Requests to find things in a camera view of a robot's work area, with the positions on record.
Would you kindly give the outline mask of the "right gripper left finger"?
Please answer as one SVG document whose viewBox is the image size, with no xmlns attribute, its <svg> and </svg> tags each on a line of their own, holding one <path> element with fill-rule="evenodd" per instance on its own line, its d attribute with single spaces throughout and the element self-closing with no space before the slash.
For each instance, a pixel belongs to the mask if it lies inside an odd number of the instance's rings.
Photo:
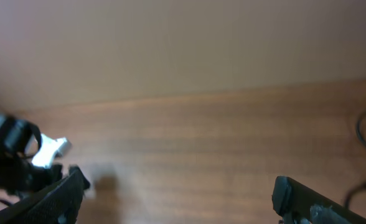
<svg viewBox="0 0 366 224">
<path fill-rule="evenodd" d="M 0 211 L 0 224 L 74 224 L 85 191 L 85 176 L 70 169 L 56 183 Z"/>
</svg>

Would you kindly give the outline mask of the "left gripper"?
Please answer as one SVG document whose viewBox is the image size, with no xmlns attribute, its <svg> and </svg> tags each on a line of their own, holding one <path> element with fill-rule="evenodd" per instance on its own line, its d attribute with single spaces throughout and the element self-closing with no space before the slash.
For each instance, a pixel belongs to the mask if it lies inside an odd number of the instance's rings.
<svg viewBox="0 0 366 224">
<path fill-rule="evenodd" d="M 30 194 L 38 192 L 43 188 L 61 180 L 63 176 L 63 165 L 54 164 L 49 168 L 33 167 L 33 174 L 29 174 L 24 180 L 28 181 L 27 187 L 22 190 L 15 190 L 14 195 L 20 199 L 28 197 Z"/>
</svg>

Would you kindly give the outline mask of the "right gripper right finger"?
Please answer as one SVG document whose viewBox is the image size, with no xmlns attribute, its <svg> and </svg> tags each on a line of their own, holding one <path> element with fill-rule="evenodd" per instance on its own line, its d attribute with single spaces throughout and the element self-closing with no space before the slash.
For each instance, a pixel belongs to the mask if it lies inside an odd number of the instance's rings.
<svg viewBox="0 0 366 224">
<path fill-rule="evenodd" d="M 366 181 L 351 189 L 340 205 L 298 181 L 278 176 L 272 194 L 273 210 L 281 217 L 280 224 L 356 224 L 366 218 L 349 209 L 351 200 L 366 191 Z"/>
</svg>

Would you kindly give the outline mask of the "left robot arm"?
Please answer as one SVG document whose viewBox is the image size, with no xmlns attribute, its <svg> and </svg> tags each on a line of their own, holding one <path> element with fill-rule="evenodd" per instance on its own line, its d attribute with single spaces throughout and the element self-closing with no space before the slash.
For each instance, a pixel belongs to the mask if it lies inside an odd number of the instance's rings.
<svg viewBox="0 0 366 224">
<path fill-rule="evenodd" d="M 62 179 L 64 156 L 72 144 L 52 139 L 28 120 L 0 114 L 0 189 L 12 195 L 38 192 Z"/>
</svg>

